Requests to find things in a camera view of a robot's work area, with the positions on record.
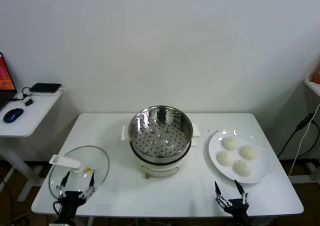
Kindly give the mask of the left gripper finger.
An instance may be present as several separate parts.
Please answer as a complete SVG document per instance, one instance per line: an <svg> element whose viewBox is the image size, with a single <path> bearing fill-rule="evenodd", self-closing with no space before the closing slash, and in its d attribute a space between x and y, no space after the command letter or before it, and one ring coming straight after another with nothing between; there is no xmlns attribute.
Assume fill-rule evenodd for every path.
<svg viewBox="0 0 320 226"><path fill-rule="evenodd" d="M66 197L65 187L66 187L69 176L70 176L70 171L68 171L66 175L62 178L60 185L56 186L56 190L59 192L59 196L58 196L59 199Z"/></svg>
<svg viewBox="0 0 320 226"><path fill-rule="evenodd" d="M92 171L92 175L91 175L88 187L79 195L80 199L89 199L96 191L95 173L96 173L96 170L94 169Z"/></svg>

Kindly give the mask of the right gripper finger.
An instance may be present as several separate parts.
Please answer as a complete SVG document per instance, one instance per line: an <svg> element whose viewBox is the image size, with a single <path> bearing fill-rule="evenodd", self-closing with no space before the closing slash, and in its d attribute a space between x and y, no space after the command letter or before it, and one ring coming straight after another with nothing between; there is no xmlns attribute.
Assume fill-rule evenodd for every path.
<svg viewBox="0 0 320 226"><path fill-rule="evenodd" d="M222 193L221 193L220 188L219 188L219 186L218 186L216 181L214 182L214 186L215 186L215 194L216 194L215 201L217 202L217 204L221 208L229 208L229 207L231 207L232 206L231 202L229 202L227 199L225 199L222 196Z"/></svg>
<svg viewBox="0 0 320 226"><path fill-rule="evenodd" d="M248 202L249 193L245 192L244 188L242 187L242 185L237 180L234 180L234 182L235 182L235 185L236 185L236 187L238 189L238 192L241 195L242 204L248 206L249 205L249 202Z"/></svg>

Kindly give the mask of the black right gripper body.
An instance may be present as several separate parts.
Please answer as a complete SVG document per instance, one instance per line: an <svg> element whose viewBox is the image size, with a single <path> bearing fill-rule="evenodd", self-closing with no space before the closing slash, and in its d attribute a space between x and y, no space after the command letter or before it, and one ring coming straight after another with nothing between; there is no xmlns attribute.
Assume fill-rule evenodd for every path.
<svg viewBox="0 0 320 226"><path fill-rule="evenodd" d="M232 205L225 206L224 211L227 214L232 215L232 220L235 226L249 226L250 220L247 215L247 210L249 208L248 204L243 204L242 199L229 199Z"/></svg>

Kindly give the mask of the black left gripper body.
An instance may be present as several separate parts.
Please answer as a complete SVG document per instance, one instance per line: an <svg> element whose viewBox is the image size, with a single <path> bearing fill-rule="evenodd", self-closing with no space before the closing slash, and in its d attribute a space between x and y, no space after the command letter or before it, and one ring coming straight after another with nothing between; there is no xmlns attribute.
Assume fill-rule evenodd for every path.
<svg viewBox="0 0 320 226"><path fill-rule="evenodd" d="M77 209L86 203L86 198L82 197L82 191L66 191L58 197L61 205L61 213L76 213Z"/></svg>

